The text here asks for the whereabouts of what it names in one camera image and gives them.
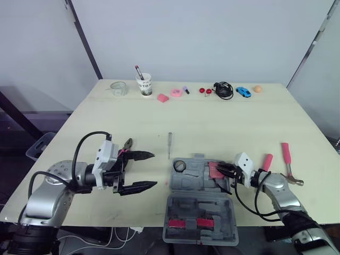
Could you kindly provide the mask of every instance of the gray tool case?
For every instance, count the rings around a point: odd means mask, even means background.
[[[210,177],[208,162],[221,161],[204,159],[203,154],[173,160],[173,194],[167,199],[164,242],[220,246],[239,243],[233,201]],[[216,182],[229,191],[227,177]]]

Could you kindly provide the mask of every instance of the red tool handle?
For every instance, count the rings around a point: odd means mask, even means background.
[[[272,155],[272,154],[267,154],[262,169],[265,170],[265,171],[267,172],[267,171],[269,170],[269,168],[270,168],[270,164],[271,164],[271,161],[272,161],[272,160],[273,160],[273,155]]]
[[[283,151],[283,158],[285,159],[286,164],[290,164],[292,162],[291,154],[289,152],[289,144],[287,142],[281,143],[282,151]]]

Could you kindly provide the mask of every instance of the beige tabletop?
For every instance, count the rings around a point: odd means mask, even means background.
[[[274,155],[270,170],[285,173],[281,142],[290,144],[292,170],[304,186],[290,185],[309,215],[319,223],[340,222],[339,156],[329,142],[281,84],[261,84],[262,93],[254,93],[256,84],[233,84],[252,92],[250,98],[235,93],[224,101],[216,95],[205,97],[199,88],[212,83],[157,82],[153,95],[141,95],[136,81],[124,81],[129,93],[115,97],[108,90],[114,80],[100,80],[86,99],[59,130],[30,172],[18,186],[0,214],[0,220],[15,222],[27,202],[28,183],[36,171],[46,171],[54,163],[72,159],[79,140],[92,131],[113,134],[113,142],[121,147],[128,138],[133,150],[153,152],[156,157],[131,161],[126,167],[125,185],[135,181],[157,181],[140,194],[121,197],[93,189],[92,194],[77,194],[63,225],[72,226],[163,226],[166,200],[171,193],[168,183],[171,160],[203,153],[206,158],[233,162],[239,152],[246,152],[256,167],[261,167],[267,153]],[[173,88],[187,86],[190,94],[170,97],[161,103],[159,93],[170,94]],[[167,154],[167,134],[173,133],[171,158]],[[92,164],[103,135],[87,139],[78,161]],[[42,182],[35,181],[35,188]],[[255,190],[240,185],[244,202],[253,208]],[[265,222],[234,201],[238,226],[264,226],[280,223]],[[273,211],[265,194],[259,196],[262,213]]]

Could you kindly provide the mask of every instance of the purple marker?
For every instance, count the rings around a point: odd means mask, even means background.
[[[189,91],[188,91],[188,88],[186,86],[183,87],[183,90],[187,93],[187,94],[190,94]]]

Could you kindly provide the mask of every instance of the paper cup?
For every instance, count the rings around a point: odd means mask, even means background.
[[[140,88],[140,91],[142,92],[143,96],[150,96],[152,94],[152,78],[151,75],[148,73],[142,73],[144,80],[141,80],[139,75],[136,76],[136,80],[138,83],[138,86]]]

